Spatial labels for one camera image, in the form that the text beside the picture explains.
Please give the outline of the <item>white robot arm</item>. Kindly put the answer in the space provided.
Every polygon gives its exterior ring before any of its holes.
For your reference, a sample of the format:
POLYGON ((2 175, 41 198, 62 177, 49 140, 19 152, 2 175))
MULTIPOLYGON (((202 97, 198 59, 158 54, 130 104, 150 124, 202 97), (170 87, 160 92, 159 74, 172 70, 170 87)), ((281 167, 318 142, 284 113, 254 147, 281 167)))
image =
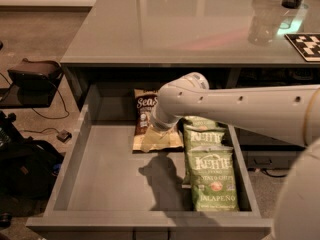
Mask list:
POLYGON ((200 116, 304 148, 280 191, 272 240, 320 240, 320 86, 211 89, 197 72, 163 85, 151 124, 200 116))

